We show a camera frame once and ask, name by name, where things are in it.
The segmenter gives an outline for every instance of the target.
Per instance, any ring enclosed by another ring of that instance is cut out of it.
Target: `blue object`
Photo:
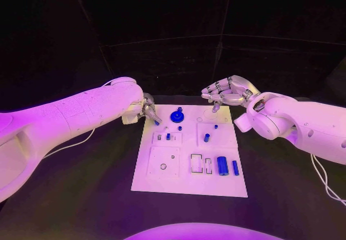
[[[225,156],[218,157],[218,174],[221,176],[230,175],[230,167],[228,167],[228,161]]]
[[[208,143],[210,141],[210,137],[211,137],[211,134],[208,133],[205,136],[204,136],[204,141]]]
[[[235,175],[235,176],[240,176],[240,170],[238,170],[237,161],[233,161],[233,169],[234,169],[234,175]]]
[[[178,111],[175,111],[171,114],[171,120],[173,123],[179,124],[185,120],[185,114],[182,113],[184,109],[182,107],[178,108]]]

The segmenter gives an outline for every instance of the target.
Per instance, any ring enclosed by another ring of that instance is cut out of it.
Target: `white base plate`
[[[179,107],[185,119],[175,123],[171,115]],[[212,106],[156,105],[163,123],[156,126],[149,119],[145,123],[132,191],[248,197],[230,107],[221,106],[217,113],[212,109]],[[208,142],[204,141],[207,133],[211,134]],[[192,154],[202,155],[202,173],[192,172],[192,162],[197,162]],[[227,157],[227,176],[220,175],[220,156]],[[207,159],[211,159],[212,174],[207,174]],[[238,176],[233,161],[238,164]]]

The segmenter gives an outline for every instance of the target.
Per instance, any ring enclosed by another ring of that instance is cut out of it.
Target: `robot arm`
[[[260,93],[237,75],[205,88],[202,97],[215,101],[215,112],[222,103],[247,108],[247,113],[234,120],[243,132],[254,128],[264,138],[286,138],[303,151],[346,164],[346,108],[300,102],[279,93]]]
[[[0,113],[0,202],[19,190],[48,152],[122,116],[124,124],[156,115],[155,100],[130,77],[25,109]]]

